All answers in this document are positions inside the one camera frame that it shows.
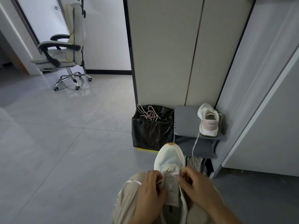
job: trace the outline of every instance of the black trash bag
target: black trash bag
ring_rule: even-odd
[[[159,105],[142,105],[142,108],[147,112],[149,106],[160,119],[146,119],[136,110],[132,118],[133,146],[159,151],[166,143],[173,142],[174,110]]]

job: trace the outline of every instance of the beige pants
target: beige pants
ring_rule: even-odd
[[[137,191],[146,173],[137,173],[121,189],[112,213],[112,224],[127,224],[133,217],[136,208]],[[184,195],[188,204],[186,224],[213,224],[209,215],[199,206],[194,204],[187,195]],[[161,224],[160,218],[153,224]]]

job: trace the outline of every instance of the hand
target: hand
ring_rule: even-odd
[[[165,189],[162,189],[158,195],[156,182],[160,179],[162,179],[162,175],[159,171],[147,172],[138,189],[136,210],[133,218],[129,221],[130,224],[151,224],[158,218],[167,196]]]
[[[208,214],[212,212],[216,206],[224,205],[211,180],[195,169],[189,166],[183,168],[181,177],[178,176],[177,179],[190,199],[203,208]]]

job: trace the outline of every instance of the person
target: person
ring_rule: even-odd
[[[241,221],[223,203],[219,192],[211,180],[192,167],[186,166],[177,176],[177,181],[195,204],[189,210],[187,224],[240,224]],[[129,182],[137,182],[122,189],[112,214],[112,224],[152,224],[161,223],[159,214],[166,199],[166,191],[158,194],[156,182],[162,179],[157,170],[138,173]]]

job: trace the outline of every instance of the shoe rack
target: shoe rack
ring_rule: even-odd
[[[174,108],[174,142],[180,146],[185,156],[192,156],[192,148],[199,132],[201,120],[197,116],[198,109],[199,107],[196,106],[176,106]],[[200,133],[193,155],[209,159],[216,158],[215,146],[219,140],[225,139],[221,126],[216,137]]]

